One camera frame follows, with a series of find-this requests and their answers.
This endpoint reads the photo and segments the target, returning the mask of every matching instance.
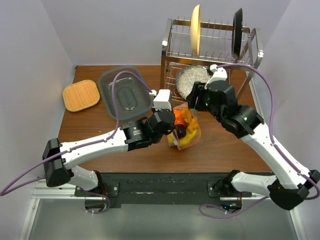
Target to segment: wall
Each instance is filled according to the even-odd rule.
[[[0,189],[41,160],[58,134],[73,65],[39,0],[0,8]],[[24,180],[43,174],[43,169]],[[0,239],[19,238],[33,186],[0,197]]]
[[[259,69],[275,96],[274,135],[303,165],[320,171],[319,8],[319,1],[291,1]],[[256,86],[264,115],[269,115],[269,94],[258,77]],[[320,198],[298,207],[310,240],[320,236],[319,205]]]
[[[42,0],[75,65],[158,65],[168,18],[190,19],[201,5],[202,20],[232,24],[243,8],[243,23],[259,27],[264,44],[290,0]]]

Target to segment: wooden table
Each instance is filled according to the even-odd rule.
[[[100,74],[116,66],[78,66],[74,83],[90,79],[97,83]],[[160,66],[137,66],[151,89],[160,87]],[[236,91],[246,74],[235,70],[231,84]],[[247,87],[241,104],[254,106]],[[233,169],[247,172],[270,171],[265,162],[245,143],[227,132],[208,112],[199,112],[202,136],[196,145],[179,151],[169,147],[167,137],[160,143],[131,152],[105,155],[87,161],[81,167],[100,172],[229,172]],[[79,112],[65,111],[58,138],[61,143],[91,138],[112,131],[112,119],[102,101]]]

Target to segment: purple cable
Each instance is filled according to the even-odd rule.
[[[238,211],[237,213],[231,213],[230,211],[228,210],[225,210],[223,209],[221,206],[217,206],[217,205],[214,205],[214,204],[209,204],[209,203],[204,203],[204,204],[201,204],[199,206],[199,212],[202,214],[202,215],[205,215],[206,217],[209,217],[209,218],[213,218],[213,219],[230,219],[230,218],[233,218],[235,216],[238,216],[239,214],[242,214],[244,211],[247,211],[248,209],[252,208],[254,205],[262,202],[263,200],[267,199],[268,197],[267,196],[264,196],[262,198],[260,198],[259,200],[255,201],[254,203],[250,204],[249,206],[246,206],[244,209]],[[221,211],[227,211],[229,213],[229,215],[225,215],[225,216],[216,216],[216,215],[212,215],[212,214],[209,214],[209,213],[205,213],[201,208],[202,207],[213,207],[213,208],[216,208],[216,209],[219,209]]]
[[[106,140],[109,140],[111,138],[113,138],[113,136],[116,134],[118,128],[119,128],[119,123],[120,123],[120,120],[119,120],[119,109],[118,109],[118,106],[117,106],[117,100],[116,100],[116,91],[115,91],[115,85],[116,85],[116,81],[118,79],[118,77],[122,74],[129,74],[129,75],[132,75],[134,76],[136,79],[138,79],[140,81],[140,83],[149,91],[151,92],[151,89],[148,87],[148,85],[142,80],[140,79],[137,75],[135,75],[134,73],[130,72],[130,71],[122,71],[122,72],[119,72],[113,79],[113,82],[112,82],[112,89],[111,89],[111,94],[112,94],[112,101],[113,101],[113,105],[114,105],[114,110],[115,110],[115,116],[116,116],[116,124],[115,124],[115,129],[113,131],[113,133],[108,136],[106,138]],[[79,149],[79,148],[83,148],[83,147],[86,147],[86,146],[90,146],[90,145],[93,145],[93,144],[98,144],[98,143],[102,143],[104,142],[105,140],[104,139],[100,139],[100,140],[96,140],[96,141],[91,141],[91,142],[87,142],[87,143],[83,143],[83,144],[80,144],[80,145],[77,145],[77,146],[74,146],[74,147],[71,147],[70,150],[73,151],[73,150],[76,150],[76,149]],[[33,169],[37,168],[38,166],[42,165],[42,164],[45,164],[57,157],[60,157],[64,154],[66,154],[68,151],[65,150],[65,151],[62,151],[62,152],[59,152],[57,154],[54,154],[46,159],[44,159],[43,161],[37,163],[36,165],[30,167],[27,171],[23,172],[22,174],[20,174],[19,176],[17,176],[15,179],[13,179],[7,186],[4,187],[4,189],[0,192],[0,196],[5,196],[9,193],[11,193],[12,191],[14,190],[17,190],[25,185],[28,185],[30,183],[33,183],[33,182],[36,182],[38,180],[41,180],[41,179],[45,179],[46,177],[39,177],[39,178],[36,178],[36,179],[33,179],[33,180],[30,180],[30,181],[26,181],[18,186],[15,186],[11,189],[9,189],[13,184],[15,184],[18,180],[20,180],[24,175],[28,174],[29,172],[31,172]],[[106,196],[102,195],[102,194],[97,194],[97,193],[92,193],[92,192],[89,192],[89,191],[85,191],[91,195],[95,195],[95,196],[98,196],[98,197],[103,197],[105,199],[107,199],[108,201],[108,206],[106,209],[104,209],[103,211],[99,211],[99,212],[96,212],[95,214],[100,214],[100,213],[104,213],[105,211],[107,211],[110,207],[110,200],[109,198],[107,198]]]
[[[274,112],[275,112],[275,106],[274,106],[274,97],[273,97],[273,93],[271,91],[271,87],[268,83],[268,81],[266,80],[266,78],[254,67],[252,66],[248,66],[248,65],[244,65],[241,63],[234,63],[234,64],[223,64],[223,65],[219,65],[217,68],[230,68],[230,67],[245,67],[247,69],[250,69],[251,71],[255,72],[256,74],[258,74],[262,80],[264,81],[265,85],[267,86],[269,93],[270,93],[270,98],[271,98],[271,113],[270,113],[270,123],[269,123],[269,135],[270,135],[270,140],[274,146],[274,148],[277,150],[277,152],[283,157],[283,159],[298,173],[301,174],[301,171],[299,168],[297,168],[291,161],[290,159],[284,154],[284,152],[276,145],[275,143],[275,139],[274,139],[274,134],[273,134],[273,123],[274,123]],[[316,199],[320,196],[320,189],[318,187],[318,185],[308,176],[301,174],[309,183],[311,183],[314,188],[316,189],[316,194],[314,196],[311,197],[307,197],[306,200],[312,200],[312,199]]]

